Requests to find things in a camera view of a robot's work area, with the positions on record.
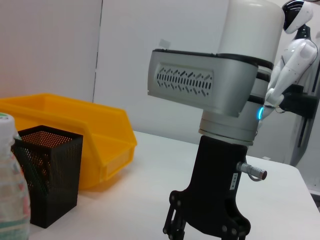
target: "humanoid robot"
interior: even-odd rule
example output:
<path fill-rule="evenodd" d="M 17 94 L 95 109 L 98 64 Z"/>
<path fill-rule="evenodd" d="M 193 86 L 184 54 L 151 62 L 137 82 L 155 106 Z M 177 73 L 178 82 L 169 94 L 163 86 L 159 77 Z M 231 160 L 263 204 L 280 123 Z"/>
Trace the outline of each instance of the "humanoid robot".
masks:
<path fill-rule="evenodd" d="M 287 34 L 297 33 L 272 71 L 262 119 L 279 107 L 284 100 L 283 93 L 292 84 L 308 88 L 308 70 L 318 55 L 318 48 L 312 42 L 310 28 L 306 25 L 313 17 L 312 3 L 292 0 L 282 9 L 285 14 L 284 31 Z"/>

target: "white table surface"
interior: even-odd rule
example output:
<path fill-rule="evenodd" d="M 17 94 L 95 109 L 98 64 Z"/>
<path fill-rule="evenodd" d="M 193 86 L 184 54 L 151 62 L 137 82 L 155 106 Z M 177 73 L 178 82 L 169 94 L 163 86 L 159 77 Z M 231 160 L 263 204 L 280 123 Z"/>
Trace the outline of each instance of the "white table surface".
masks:
<path fill-rule="evenodd" d="M 79 193 L 78 206 L 48 229 L 31 226 L 30 240 L 167 240 L 162 233 L 169 194 L 190 182 L 198 146 L 135 133 L 134 161 L 104 186 Z M 251 222 L 248 240 L 319 240 L 320 213 L 299 171 L 247 157 L 268 171 L 263 182 L 242 175 L 237 206 Z M 217 240 L 189 225 L 185 240 Z"/>

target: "yellow plastic bin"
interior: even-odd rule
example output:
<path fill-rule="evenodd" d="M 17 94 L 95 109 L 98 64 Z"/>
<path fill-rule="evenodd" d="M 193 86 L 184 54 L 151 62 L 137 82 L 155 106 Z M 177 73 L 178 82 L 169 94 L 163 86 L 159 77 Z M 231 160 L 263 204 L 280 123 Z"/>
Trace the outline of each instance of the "yellow plastic bin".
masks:
<path fill-rule="evenodd" d="M 45 125 L 83 135 L 80 189 L 110 179 L 134 157 L 137 141 L 124 110 L 53 94 L 0 99 L 18 131 Z"/>

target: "plastic bottle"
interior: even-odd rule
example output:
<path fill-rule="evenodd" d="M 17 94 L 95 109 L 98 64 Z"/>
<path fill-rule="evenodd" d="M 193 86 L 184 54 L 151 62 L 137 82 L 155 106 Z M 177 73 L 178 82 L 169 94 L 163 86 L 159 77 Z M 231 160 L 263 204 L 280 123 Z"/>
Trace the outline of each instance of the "plastic bottle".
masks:
<path fill-rule="evenodd" d="M 27 240 L 30 232 L 30 199 L 27 182 L 11 152 L 15 120 L 0 113 L 0 240 Z"/>

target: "bottle label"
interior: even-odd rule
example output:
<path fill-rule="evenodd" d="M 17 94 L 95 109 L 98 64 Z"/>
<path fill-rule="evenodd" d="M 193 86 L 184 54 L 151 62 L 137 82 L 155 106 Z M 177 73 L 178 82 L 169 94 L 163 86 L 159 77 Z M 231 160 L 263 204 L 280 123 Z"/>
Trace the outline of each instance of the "bottle label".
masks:
<path fill-rule="evenodd" d="M 22 178 L 24 178 L 24 173 L 22 172 L 22 169 L 19 166 L 18 161 L 13 153 L 11 154 L 11 159 L 13 162 L 15 162 L 12 168 L 13 174 L 21 175 Z M 26 180 L 23 179 L 23 181 L 21 181 L 18 185 L 21 192 L 26 192 L 25 196 L 23 197 L 23 214 L 29 218 L 31 215 L 31 210 L 30 210 L 29 192 L 28 192 L 28 189 L 26 189 Z"/>

